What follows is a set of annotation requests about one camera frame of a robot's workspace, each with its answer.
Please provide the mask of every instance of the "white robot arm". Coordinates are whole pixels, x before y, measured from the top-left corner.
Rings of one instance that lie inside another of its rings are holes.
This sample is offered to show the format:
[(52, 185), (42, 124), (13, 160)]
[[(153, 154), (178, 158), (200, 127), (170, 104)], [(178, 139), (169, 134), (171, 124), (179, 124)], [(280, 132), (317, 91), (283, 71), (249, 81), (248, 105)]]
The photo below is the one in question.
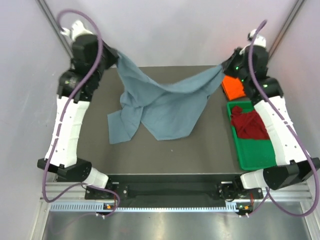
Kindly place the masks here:
[[(254, 29), (248, 34), (249, 41), (253, 39), (255, 32)], [(251, 79), (248, 64), (249, 46), (250, 44), (244, 48), (235, 49), (233, 55), (222, 63), (223, 71), (228, 76), (241, 79), (244, 92), (251, 100), (269, 134), (275, 153), (276, 166), (244, 173), (234, 181), (234, 187), (239, 191), (264, 187), (277, 190), (305, 181), (311, 176), (312, 171), (305, 153), (288, 129), (289, 125), (295, 131), (286, 108), (283, 91), (275, 78), (267, 76), (269, 54), (266, 50), (266, 39), (258, 34), (253, 43), (254, 74), (258, 84), (284, 120), (262, 98)], [(319, 158), (311, 160), (315, 168), (319, 169)]]
[[(99, 86), (99, 81), (104, 70), (110, 68), (118, 59), (117, 51), (107, 44), (103, 45), (103, 54), (94, 74), (69, 102), (61, 122), (61, 114), (69, 99), (71, 92), (84, 78), (92, 67), (98, 51), (97, 36), (85, 29), (83, 23), (77, 20), (72, 29), (63, 28), (61, 34), (72, 39), (71, 67), (59, 79), (57, 90), (57, 111), (52, 140), (45, 155), (39, 159), (37, 166), (45, 169), (47, 160), (50, 161), (49, 172), (56, 173), (66, 182), (83, 182), (98, 188), (105, 188), (108, 176), (92, 167), (89, 161), (77, 157), (77, 145), (81, 125), (90, 105), (94, 91)], [(59, 141), (54, 145), (59, 131)], [(54, 154), (50, 159), (52, 148)]]

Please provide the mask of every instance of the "blue-gray towel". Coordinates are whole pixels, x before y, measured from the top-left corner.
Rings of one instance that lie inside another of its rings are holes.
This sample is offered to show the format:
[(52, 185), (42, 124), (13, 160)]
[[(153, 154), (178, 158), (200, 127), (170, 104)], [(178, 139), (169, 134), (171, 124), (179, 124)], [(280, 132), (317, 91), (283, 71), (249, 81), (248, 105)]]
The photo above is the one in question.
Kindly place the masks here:
[(124, 93), (122, 110), (108, 115), (110, 144), (130, 141), (140, 122), (157, 140), (187, 137), (225, 76), (219, 65), (174, 84), (158, 84), (123, 53), (118, 55)]

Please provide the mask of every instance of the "black table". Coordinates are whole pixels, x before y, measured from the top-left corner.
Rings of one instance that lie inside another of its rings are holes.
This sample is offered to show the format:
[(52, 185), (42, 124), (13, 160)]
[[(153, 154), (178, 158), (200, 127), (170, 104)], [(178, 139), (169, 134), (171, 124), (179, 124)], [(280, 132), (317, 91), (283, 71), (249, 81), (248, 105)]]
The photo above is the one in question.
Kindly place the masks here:
[[(175, 83), (208, 66), (143, 67), (158, 83)], [(141, 124), (129, 142), (109, 144), (107, 114), (120, 110), (123, 84), (115, 68), (100, 81), (84, 117), (78, 157), (105, 174), (235, 174), (241, 173), (220, 87), (209, 99), (190, 136), (157, 141)]]

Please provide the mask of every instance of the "green tray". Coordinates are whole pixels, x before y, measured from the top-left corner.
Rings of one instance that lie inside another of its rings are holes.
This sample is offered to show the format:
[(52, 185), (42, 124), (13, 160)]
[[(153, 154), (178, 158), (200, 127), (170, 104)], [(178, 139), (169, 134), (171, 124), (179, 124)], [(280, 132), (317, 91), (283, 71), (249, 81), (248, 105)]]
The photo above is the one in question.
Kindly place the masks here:
[[(235, 106), (241, 107), (244, 113), (254, 109), (250, 101), (230, 101), (226, 105), (230, 120), (231, 111)], [(239, 165), (243, 170), (254, 171), (276, 165), (275, 151), (270, 140), (238, 138), (235, 127), (231, 126), (231, 128)]]

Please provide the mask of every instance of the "white wall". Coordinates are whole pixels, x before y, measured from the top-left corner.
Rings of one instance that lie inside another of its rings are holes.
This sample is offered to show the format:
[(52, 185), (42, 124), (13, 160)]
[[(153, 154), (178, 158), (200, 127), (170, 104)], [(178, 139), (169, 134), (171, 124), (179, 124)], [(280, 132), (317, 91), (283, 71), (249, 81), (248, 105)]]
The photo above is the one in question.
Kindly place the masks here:
[(35, 1), (1, 1), (0, 239), (26, 240), (69, 59)]
[[(269, 63), (294, 126), (311, 156), (320, 158), (320, 1), (307, 0)], [(308, 180), (314, 194), (314, 180)]]
[[(57, 15), (65, 8), (88, 14), (109, 45), (140, 67), (216, 65), (268, 19), (268, 46), (295, 0), (46, 0)], [(75, 16), (64, 18), (70, 27)]]

